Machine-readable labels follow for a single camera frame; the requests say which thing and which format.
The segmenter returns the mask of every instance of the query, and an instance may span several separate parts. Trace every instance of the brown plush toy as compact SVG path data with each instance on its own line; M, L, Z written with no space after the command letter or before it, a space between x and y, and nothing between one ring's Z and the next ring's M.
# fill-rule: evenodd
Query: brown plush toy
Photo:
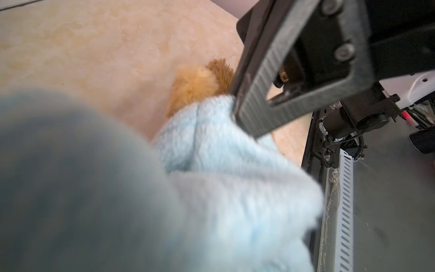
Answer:
M211 60L206 66L181 67L172 84L166 116L172 117L207 97L228 93L233 77L234 71L225 59Z

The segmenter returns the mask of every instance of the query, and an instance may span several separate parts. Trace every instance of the slotted white plastic channel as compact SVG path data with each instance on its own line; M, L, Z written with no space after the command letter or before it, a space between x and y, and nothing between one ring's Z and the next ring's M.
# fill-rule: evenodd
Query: slotted white plastic channel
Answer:
M353 160L340 150L340 199L335 235L334 272L353 271Z

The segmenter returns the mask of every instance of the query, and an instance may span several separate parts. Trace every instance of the light blue towel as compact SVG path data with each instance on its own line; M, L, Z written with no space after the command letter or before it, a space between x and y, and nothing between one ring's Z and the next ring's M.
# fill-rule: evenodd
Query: light blue towel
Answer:
M231 119L232 96L192 104L154 140L200 237L195 271L311 271L304 233L322 210L319 184Z
M0 267L21 272L311 271L319 185L232 122L233 98L175 115L153 151L60 94L0 97Z

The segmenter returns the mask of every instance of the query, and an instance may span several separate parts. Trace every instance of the white plastic part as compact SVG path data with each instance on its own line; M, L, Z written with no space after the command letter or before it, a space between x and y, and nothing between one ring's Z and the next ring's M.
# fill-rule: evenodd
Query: white plastic part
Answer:
M435 70L383 79L379 83L389 96L397 94L400 97L396 105L404 109L435 91Z
M353 272L353 158L340 149L340 198L335 231L334 272Z

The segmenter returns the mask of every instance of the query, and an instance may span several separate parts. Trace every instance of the wire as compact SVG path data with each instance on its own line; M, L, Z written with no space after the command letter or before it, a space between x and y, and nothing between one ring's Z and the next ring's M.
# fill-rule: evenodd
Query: wire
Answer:
M364 152L364 148L365 148L364 137L362 135L358 137L358 142L359 142L358 151L354 156L354 161L358 160L362 156L362 153Z
M342 141L339 141L339 142L335 142L335 143L332 143L332 144L328 145L327 147L325 147L325 149L324 149L323 152L322 152L322 162L323 162L323 165L325 165L326 167L331 167L331 166L332 166L332 165L328 164L328 163L325 161L325 152L326 152L326 150L327 150L330 146L333 146L333 145L335 145L335 144L342 144L342 143L345 143L345 142L348 142L348 141L352 141L353 139L358 138L359 136L363 135L364 132L365 132L365 130L360 131L358 134L356 134L355 136L350 137L350 138L347 139L347 140L342 140Z

